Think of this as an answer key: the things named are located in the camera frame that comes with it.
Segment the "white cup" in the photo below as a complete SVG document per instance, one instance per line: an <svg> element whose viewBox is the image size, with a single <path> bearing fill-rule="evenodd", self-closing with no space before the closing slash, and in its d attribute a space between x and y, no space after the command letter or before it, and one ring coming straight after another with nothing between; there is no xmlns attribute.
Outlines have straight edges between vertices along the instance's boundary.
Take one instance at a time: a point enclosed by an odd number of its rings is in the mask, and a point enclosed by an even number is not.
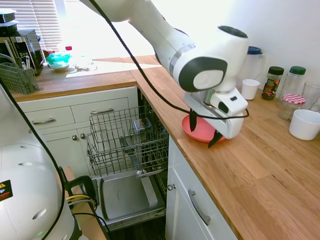
<svg viewBox="0 0 320 240"><path fill-rule="evenodd" d="M245 79L242 81L241 95L246 100L255 98L260 82L253 79Z"/></svg>
<svg viewBox="0 0 320 240"><path fill-rule="evenodd" d="M298 139L312 140L320 131L320 113L298 109L293 113L289 132Z"/></svg>

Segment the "warning label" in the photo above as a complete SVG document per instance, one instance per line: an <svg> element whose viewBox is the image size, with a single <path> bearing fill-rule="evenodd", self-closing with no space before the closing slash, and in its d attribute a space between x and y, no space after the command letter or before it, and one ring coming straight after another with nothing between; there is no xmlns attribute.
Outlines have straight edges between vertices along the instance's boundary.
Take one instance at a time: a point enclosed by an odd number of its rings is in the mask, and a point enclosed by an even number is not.
<svg viewBox="0 0 320 240"><path fill-rule="evenodd" d="M0 182L0 202L13 197L10 180Z"/></svg>

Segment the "red plate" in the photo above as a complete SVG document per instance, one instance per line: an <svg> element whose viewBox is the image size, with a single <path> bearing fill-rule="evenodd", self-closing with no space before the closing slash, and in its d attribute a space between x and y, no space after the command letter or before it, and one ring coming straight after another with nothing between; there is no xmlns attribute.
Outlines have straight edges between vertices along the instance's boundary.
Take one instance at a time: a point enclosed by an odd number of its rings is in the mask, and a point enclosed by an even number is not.
<svg viewBox="0 0 320 240"><path fill-rule="evenodd" d="M215 128L211 126L206 120L202 117L196 117L196 127L194 131L190 129L190 115L187 115L182 120L182 128L184 132L190 137L199 142L209 143L215 135Z"/></svg>

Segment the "green lid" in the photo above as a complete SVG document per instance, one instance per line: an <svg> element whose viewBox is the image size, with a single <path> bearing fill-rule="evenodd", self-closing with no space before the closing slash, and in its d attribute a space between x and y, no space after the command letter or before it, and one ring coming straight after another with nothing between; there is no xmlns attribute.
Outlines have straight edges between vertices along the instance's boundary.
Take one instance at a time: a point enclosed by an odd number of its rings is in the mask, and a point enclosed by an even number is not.
<svg viewBox="0 0 320 240"><path fill-rule="evenodd" d="M306 69L302 66L292 66L290 68L290 73L298 74L298 75L305 75Z"/></svg>
<svg viewBox="0 0 320 240"><path fill-rule="evenodd" d="M271 66L269 68L268 73L269 74L273 74L273 75L283 75L284 74L284 69L282 67L279 66Z"/></svg>
<svg viewBox="0 0 320 240"><path fill-rule="evenodd" d="M49 64L53 64L54 62L69 62L70 54L68 53L52 53L45 58Z"/></svg>

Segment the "dishwasher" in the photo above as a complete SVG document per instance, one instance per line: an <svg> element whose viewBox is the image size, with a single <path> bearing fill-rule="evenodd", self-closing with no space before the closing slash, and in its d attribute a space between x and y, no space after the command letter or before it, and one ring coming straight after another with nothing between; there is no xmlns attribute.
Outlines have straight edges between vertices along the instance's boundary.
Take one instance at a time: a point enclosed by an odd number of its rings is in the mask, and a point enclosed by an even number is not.
<svg viewBox="0 0 320 240"><path fill-rule="evenodd" d="M146 99L142 96L138 107L92 115L89 121L87 155L98 196L96 214L110 231L164 216L169 134Z"/></svg>

